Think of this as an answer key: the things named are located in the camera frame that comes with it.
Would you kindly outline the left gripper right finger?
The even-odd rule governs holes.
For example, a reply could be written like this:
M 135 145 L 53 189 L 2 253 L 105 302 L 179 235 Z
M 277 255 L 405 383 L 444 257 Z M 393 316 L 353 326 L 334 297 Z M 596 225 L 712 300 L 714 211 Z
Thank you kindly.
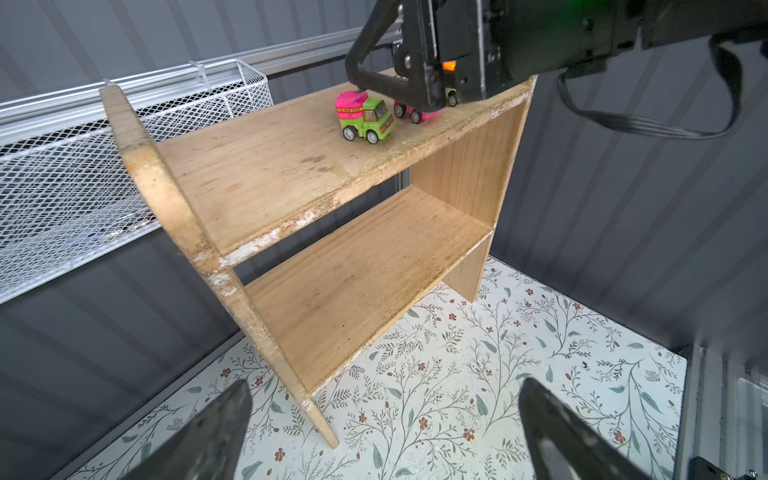
M 533 377 L 522 383 L 519 412 L 537 478 L 647 477 Z

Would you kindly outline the pink green striped toy truck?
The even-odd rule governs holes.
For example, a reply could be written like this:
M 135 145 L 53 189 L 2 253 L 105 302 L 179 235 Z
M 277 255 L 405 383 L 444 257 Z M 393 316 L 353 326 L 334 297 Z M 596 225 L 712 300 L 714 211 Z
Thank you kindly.
M 404 103 L 395 101 L 393 104 L 393 112 L 397 118 L 407 118 L 410 119 L 414 124 L 420 124 L 436 117 L 441 113 L 441 110 L 431 113 L 422 112 Z

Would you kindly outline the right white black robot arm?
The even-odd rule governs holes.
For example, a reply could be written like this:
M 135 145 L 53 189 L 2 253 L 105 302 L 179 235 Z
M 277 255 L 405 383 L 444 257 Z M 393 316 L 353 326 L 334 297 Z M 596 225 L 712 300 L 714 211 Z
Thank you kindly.
M 444 107 L 447 88 L 474 102 L 555 71 L 575 110 L 570 79 L 634 48 L 700 37 L 738 118 L 743 68 L 731 46 L 766 42 L 763 1 L 379 1 L 345 67 L 355 86 L 426 112 Z

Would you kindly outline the orange green mixer toy truck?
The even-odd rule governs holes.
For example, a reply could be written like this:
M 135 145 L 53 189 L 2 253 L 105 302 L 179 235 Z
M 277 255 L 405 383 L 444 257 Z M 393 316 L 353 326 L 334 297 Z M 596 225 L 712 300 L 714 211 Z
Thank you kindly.
M 445 61 L 442 63 L 443 80 L 445 86 L 446 102 L 450 107 L 458 105 L 458 94 L 456 89 L 456 61 Z

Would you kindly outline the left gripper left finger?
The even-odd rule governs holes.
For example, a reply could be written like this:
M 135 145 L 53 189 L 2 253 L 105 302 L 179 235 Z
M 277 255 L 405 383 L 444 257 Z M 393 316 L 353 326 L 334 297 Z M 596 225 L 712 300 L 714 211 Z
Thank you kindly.
M 247 382 L 234 382 L 125 477 L 232 479 L 251 410 Z

